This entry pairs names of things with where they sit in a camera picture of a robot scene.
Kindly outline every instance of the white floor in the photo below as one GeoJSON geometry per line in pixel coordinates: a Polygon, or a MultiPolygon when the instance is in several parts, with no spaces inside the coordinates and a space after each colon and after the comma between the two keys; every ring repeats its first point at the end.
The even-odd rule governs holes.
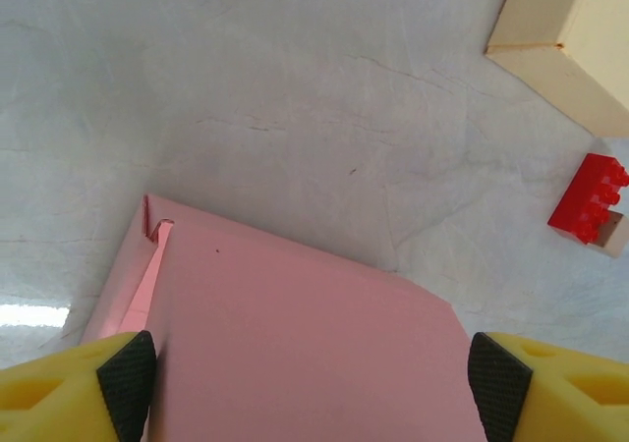
{"type": "Polygon", "coordinates": [[[502,1],[0,0],[0,366],[78,341],[145,191],[629,360],[629,255],[545,225],[629,148],[483,57],[502,1]]]}

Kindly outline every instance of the gray marble floor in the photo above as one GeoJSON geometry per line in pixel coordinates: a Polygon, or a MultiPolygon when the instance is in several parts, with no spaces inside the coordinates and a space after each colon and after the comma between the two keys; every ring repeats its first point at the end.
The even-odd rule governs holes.
{"type": "Polygon", "coordinates": [[[145,191],[629,360],[629,255],[545,225],[629,148],[483,57],[502,2],[0,0],[0,366],[78,341],[145,191]]]}

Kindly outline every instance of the yellow plastic part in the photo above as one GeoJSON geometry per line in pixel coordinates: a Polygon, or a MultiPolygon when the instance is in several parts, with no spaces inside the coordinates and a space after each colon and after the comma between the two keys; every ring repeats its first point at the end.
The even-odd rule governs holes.
{"type": "Polygon", "coordinates": [[[629,364],[488,335],[533,370],[513,442],[629,441],[629,364]]]}
{"type": "Polygon", "coordinates": [[[96,370],[137,333],[0,371],[0,442],[118,442],[96,370]]]}

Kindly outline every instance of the red lego brick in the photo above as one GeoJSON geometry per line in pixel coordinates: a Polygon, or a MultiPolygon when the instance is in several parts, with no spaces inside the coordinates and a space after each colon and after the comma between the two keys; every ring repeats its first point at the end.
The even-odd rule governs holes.
{"type": "Polygon", "coordinates": [[[620,201],[618,191],[627,186],[629,174],[614,157],[588,154],[548,225],[562,236],[593,243],[609,218],[609,207],[620,201]]]}

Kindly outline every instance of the black rubber pad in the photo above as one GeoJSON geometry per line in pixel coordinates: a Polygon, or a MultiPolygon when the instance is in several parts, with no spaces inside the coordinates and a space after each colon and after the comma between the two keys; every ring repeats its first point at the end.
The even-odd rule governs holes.
{"type": "Polygon", "coordinates": [[[533,371],[485,333],[472,339],[468,379],[487,442],[512,442],[533,371]]]}
{"type": "Polygon", "coordinates": [[[139,442],[153,394],[157,358],[148,331],[96,371],[100,391],[120,442],[139,442]]]}

